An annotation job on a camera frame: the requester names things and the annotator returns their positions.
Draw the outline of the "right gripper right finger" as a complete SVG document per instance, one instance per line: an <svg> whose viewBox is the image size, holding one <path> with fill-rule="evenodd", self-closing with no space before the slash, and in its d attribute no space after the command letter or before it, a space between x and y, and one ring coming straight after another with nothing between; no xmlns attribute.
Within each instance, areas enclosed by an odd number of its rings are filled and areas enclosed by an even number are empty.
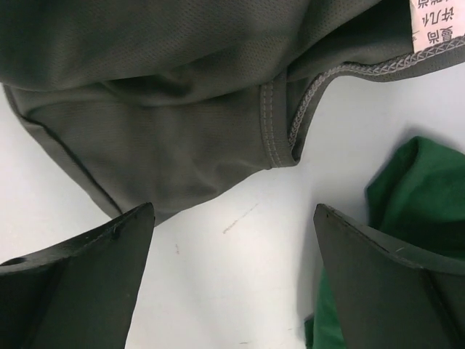
<svg viewBox="0 0 465 349"><path fill-rule="evenodd" d="M464 347L464 261L325 204L313 222L348 348Z"/></svg>

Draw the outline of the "grey t shirt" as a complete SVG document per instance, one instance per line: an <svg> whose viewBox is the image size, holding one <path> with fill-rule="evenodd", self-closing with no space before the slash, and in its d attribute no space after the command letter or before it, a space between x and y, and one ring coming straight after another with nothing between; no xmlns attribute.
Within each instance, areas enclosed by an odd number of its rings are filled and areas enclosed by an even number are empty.
<svg viewBox="0 0 465 349"><path fill-rule="evenodd" d="M462 1L3 1L1 85L109 216L209 201L302 154L339 76L464 61Z"/></svg>

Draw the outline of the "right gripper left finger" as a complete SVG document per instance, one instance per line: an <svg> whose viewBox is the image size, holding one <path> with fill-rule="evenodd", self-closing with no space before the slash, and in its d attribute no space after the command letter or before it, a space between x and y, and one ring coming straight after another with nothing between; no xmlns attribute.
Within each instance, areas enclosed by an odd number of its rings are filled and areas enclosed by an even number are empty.
<svg viewBox="0 0 465 349"><path fill-rule="evenodd" d="M1 264L2 348L124 348L155 217L142 204Z"/></svg>

